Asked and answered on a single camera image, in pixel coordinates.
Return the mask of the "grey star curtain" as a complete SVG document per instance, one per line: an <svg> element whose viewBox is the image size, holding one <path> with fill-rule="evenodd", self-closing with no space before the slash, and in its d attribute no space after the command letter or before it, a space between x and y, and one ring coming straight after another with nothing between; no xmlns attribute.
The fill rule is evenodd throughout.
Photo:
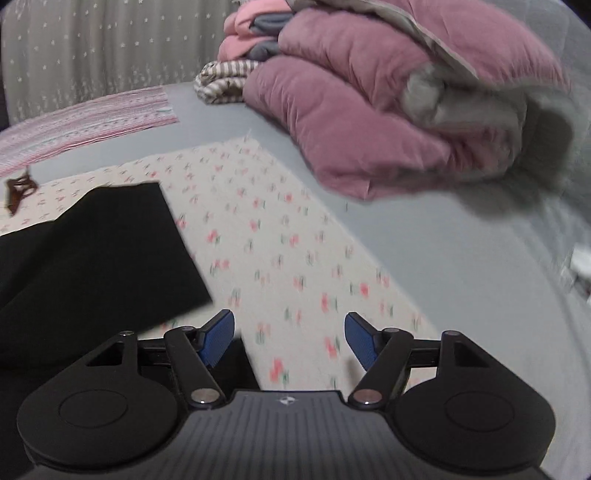
<svg viewBox="0 0 591 480"><path fill-rule="evenodd" d="M191 81L215 59L237 8L221 0L11 1L1 12L8 119Z"/></svg>

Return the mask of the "grey white striped garment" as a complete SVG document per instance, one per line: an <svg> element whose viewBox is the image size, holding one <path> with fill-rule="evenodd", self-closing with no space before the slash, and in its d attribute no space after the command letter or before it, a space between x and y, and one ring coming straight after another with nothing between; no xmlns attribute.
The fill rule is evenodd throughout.
<svg viewBox="0 0 591 480"><path fill-rule="evenodd" d="M193 89L198 99L208 105L242 103L246 79L259 65L248 59L209 62L194 79Z"/></svg>

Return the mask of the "pink striped blanket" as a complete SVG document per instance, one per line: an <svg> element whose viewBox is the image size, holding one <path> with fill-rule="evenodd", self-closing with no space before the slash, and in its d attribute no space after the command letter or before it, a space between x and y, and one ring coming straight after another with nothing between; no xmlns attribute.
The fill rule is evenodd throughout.
<svg viewBox="0 0 591 480"><path fill-rule="evenodd" d="M74 148L178 121L161 86L104 96L1 132L1 175Z"/></svg>

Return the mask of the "purple grey folded comforter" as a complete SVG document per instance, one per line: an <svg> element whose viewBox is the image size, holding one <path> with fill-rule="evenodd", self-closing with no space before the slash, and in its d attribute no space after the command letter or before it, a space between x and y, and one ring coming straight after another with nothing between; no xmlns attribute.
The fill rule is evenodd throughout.
<svg viewBox="0 0 591 480"><path fill-rule="evenodd" d="M279 48L245 103L358 199L552 173L582 129L560 61L486 1L297 1Z"/></svg>

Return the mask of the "cherry print bed sheet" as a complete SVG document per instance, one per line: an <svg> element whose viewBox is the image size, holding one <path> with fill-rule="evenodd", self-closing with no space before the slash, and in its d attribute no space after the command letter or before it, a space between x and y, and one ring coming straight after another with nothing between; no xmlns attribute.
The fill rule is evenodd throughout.
<svg viewBox="0 0 591 480"><path fill-rule="evenodd" d="M250 137L45 183L17 214L2 215L1 230L55 219L93 188L148 181L162 187L212 296L181 322L199 326L230 309L264 389L349 393L363 375L345 339L351 312L378 329L437 336L393 276Z"/></svg>

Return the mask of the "pink folded garment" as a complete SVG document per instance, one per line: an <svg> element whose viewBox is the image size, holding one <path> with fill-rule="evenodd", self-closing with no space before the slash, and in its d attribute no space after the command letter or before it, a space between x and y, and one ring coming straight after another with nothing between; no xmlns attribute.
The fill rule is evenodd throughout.
<svg viewBox="0 0 591 480"><path fill-rule="evenodd" d="M293 17L294 10L287 1L245 1L224 21L217 60L263 62L280 55L280 31Z"/></svg>

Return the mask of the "brown hair claw clip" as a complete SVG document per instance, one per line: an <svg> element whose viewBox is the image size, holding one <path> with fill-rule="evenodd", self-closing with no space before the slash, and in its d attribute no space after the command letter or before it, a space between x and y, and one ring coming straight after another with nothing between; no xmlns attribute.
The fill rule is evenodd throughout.
<svg viewBox="0 0 591 480"><path fill-rule="evenodd" d="M34 194L38 188L38 183L32 178L29 168L17 178L8 179L6 182L6 202L5 208L11 216L14 216L22 201Z"/></svg>

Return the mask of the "white small object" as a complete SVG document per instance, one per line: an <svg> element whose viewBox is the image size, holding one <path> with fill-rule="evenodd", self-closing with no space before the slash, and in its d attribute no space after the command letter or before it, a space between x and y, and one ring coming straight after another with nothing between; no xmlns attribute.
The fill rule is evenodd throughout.
<svg viewBox="0 0 591 480"><path fill-rule="evenodd" d="M590 300L591 254L590 248L575 245L563 263L561 280L568 290L574 290L587 301Z"/></svg>

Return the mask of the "black pants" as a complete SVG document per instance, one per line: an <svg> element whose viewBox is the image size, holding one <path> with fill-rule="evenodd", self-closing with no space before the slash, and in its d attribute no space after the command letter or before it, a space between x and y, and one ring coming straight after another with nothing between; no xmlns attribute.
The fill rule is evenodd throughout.
<svg viewBox="0 0 591 480"><path fill-rule="evenodd" d="M98 187L1 239L1 475L198 479L226 472L242 392L235 337L214 368L200 327L139 334L211 304L160 187Z"/></svg>

